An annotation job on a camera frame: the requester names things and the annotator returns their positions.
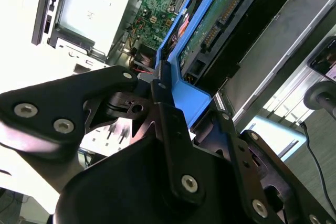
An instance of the red wire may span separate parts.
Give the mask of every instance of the red wire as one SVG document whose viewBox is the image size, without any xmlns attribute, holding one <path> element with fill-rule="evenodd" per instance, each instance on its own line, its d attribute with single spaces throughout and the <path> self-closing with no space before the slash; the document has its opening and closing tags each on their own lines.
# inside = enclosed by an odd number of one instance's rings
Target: red wire
<svg viewBox="0 0 336 224">
<path fill-rule="evenodd" d="M 152 72 L 147 72 L 147 71 L 144 71 L 144 70 L 140 70 L 140 69 L 136 69 L 136 68 L 133 68 L 135 71 L 138 71 L 138 72 L 141 72 L 141 73 L 149 73 L 149 74 L 153 74 Z"/>
</svg>

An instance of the motherboard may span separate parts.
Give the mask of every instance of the motherboard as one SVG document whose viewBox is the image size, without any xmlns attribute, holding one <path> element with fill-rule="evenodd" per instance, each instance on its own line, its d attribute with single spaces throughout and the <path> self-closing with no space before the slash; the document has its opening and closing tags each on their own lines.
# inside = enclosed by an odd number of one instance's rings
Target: motherboard
<svg viewBox="0 0 336 224">
<path fill-rule="evenodd" d="M 186 0 L 143 0 L 128 40 L 157 50 Z"/>
</svg>

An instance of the floor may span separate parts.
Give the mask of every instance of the floor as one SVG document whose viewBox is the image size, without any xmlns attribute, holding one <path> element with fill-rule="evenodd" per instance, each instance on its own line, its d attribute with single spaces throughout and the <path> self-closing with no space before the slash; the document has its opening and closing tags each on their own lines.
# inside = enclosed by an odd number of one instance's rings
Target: floor
<svg viewBox="0 0 336 224">
<path fill-rule="evenodd" d="M 336 206 L 336 121 L 326 111 L 319 110 L 307 118 L 306 125 L 311 149 L 322 168 L 329 197 Z M 324 197 L 316 166 L 306 146 L 301 146 L 285 163 L 336 220 Z"/>
</svg>

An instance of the green circuit board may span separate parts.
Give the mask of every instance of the green circuit board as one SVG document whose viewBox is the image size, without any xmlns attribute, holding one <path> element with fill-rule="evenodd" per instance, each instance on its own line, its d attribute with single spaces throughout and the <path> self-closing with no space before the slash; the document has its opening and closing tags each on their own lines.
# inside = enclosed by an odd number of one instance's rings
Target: green circuit board
<svg viewBox="0 0 336 224">
<path fill-rule="evenodd" d="M 207 39 L 213 39 L 216 31 L 214 24 L 219 17 L 226 15 L 226 10 L 223 12 L 222 6 L 227 6 L 227 9 L 234 8 L 237 5 L 236 0 L 214 0 L 211 7 L 208 9 L 204 18 L 196 28 L 194 34 L 186 44 L 184 50 L 179 56 L 180 66 L 183 67 L 187 61 L 188 55 L 198 49 L 199 46 Z"/>
<path fill-rule="evenodd" d="M 143 0 L 132 24 L 129 39 L 138 40 L 154 50 L 173 24 L 186 0 Z"/>
</svg>

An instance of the bolt head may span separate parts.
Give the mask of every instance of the bolt head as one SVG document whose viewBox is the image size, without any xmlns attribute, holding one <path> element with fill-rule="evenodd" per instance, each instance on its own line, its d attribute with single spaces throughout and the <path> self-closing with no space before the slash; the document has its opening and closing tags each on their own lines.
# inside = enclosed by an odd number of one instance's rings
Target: bolt head
<svg viewBox="0 0 336 224">
<path fill-rule="evenodd" d="M 319 219 L 315 215 L 309 215 L 309 219 L 312 224 L 321 224 Z"/>
<path fill-rule="evenodd" d="M 74 130 L 75 126 L 70 120 L 58 119 L 54 122 L 55 131 L 63 134 L 68 134 Z"/>
<path fill-rule="evenodd" d="M 259 137 L 257 136 L 257 134 L 255 134 L 255 133 L 251 133 L 251 137 L 254 139 L 254 140 L 258 140 L 259 139 Z"/>
<path fill-rule="evenodd" d="M 14 107 L 14 113 L 22 118 L 31 118 L 37 112 L 37 108 L 30 103 L 21 103 Z"/>
<path fill-rule="evenodd" d="M 183 175 L 182 179 L 182 186 L 186 189 L 189 193 L 195 193 L 198 190 L 197 181 L 190 175 Z"/>
<path fill-rule="evenodd" d="M 229 120 L 229 119 L 230 119 L 230 117 L 229 117 L 227 114 L 225 114 L 225 113 L 222 114 L 222 117 L 223 117 L 225 120 Z"/>
<path fill-rule="evenodd" d="M 252 201 L 252 206 L 253 206 L 254 210 L 257 212 L 257 214 L 259 214 L 263 218 L 267 218 L 267 216 L 268 216 L 267 209 L 266 209 L 265 205 L 260 200 L 254 199 Z"/>
<path fill-rule="evenodd" d="M 162 84 L 162 83 L 159 83 L 159 86 L 160 86 L 161 88 L 163 88 L 163 89 L 166 88 L 166 86 L 165 86 L 164 84 Z"/>
<path fill-rule="evenodd" d="M 123 73 L 123 75 L 127 78 L 127 79 L 132 79 L 132 76 L 129 73 Z"/>
</svg>

